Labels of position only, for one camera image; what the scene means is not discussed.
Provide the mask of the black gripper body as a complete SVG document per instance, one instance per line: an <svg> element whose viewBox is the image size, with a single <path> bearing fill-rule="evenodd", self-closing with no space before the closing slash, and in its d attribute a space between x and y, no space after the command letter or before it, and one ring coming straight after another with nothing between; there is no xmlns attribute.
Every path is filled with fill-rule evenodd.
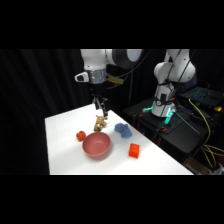
<svg viewBox="0 0 224 224"><path fill-rule="evenodd" d="M90 85L90 92L93 97L93 103L94 99L97 98L100 101L101 108L103 108L103 105L108 105L109 99L106 97L106 83L100 83L100 84L91 84Z"/></svg>

